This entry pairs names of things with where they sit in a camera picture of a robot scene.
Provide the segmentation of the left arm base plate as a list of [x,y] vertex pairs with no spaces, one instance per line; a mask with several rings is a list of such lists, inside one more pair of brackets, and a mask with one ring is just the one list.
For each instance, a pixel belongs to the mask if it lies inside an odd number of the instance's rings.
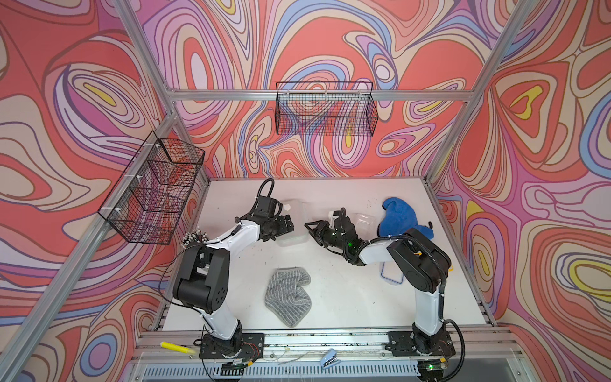
[[263,356],[265,334],[257,332],[236,334],[229,340],[221,340],[211,334],[204,334],[193,344],[199,349],[199,358],[203,360],[254,361]]

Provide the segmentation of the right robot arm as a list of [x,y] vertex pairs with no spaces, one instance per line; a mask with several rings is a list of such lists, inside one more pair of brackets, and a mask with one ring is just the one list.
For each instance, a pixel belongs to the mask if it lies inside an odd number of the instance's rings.
[[432,339],[445,329],[444,298],[452,266],[450,257],[416,228],[399,235],[362,240],[344,208],[334,212],[335,221],[305,223],[308,234],[328,251],[349,264],[393,262],[415,289],[416,334]]

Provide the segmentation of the large clear lunch box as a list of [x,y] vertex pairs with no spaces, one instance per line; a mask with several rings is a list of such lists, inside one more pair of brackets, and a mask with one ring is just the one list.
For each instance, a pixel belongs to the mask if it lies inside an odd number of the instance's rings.
[[278,237],[276,243],[282,248],[301,245],[307,242],[310,235],[305,227],[309,221],[307,203],[298,199],[286,199],[283,203],[283,216],[288,215],[294,226],[294,231]]

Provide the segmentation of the small blue-rimmed lunch box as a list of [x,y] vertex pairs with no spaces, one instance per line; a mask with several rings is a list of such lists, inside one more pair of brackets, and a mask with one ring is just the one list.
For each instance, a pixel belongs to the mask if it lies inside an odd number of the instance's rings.
[[391,285],[401,285],[405,280],[404,274],[394,262],[384,262],[380,264],[380,277],[383,281]]

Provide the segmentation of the small clear box base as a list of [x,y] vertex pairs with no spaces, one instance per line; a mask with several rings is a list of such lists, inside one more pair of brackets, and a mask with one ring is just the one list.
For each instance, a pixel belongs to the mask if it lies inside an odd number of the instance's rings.
[[361,239],[368,240],[377,237],[378,223],[375,217],[357,213],[354,215],[353,224],[358,237]]

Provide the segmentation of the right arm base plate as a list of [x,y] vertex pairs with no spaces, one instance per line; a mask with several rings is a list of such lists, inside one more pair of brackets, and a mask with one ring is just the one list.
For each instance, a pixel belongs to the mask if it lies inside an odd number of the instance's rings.
[[388,333],[385,349],[394,357],[451,358],[456,354],[450,334],[444,328],[432,336],[426,335],[419,329],[391,331]]

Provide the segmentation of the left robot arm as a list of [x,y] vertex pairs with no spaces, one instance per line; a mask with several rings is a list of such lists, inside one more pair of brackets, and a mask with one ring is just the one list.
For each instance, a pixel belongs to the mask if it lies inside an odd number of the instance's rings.
[[251,210],[216,239],[186,249],[173,285],[173,298],[202,316],[216,340],[236,342],[241,323],[224,301],[229,290],[231,256],[258,241],[276,240],[294,231],[283,204],[269,196],[257,197]]

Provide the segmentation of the blue microfiber cloth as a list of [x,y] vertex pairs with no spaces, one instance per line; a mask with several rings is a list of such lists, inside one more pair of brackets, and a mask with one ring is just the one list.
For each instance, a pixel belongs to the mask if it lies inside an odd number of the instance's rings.
[[378,225],[379,237],[397,236],[416,229],[427,239],[434,239],[432,223],[428,226],[418,224],[415,210],[404,200],[390,197],[383,202],[382,207],[386,215]]

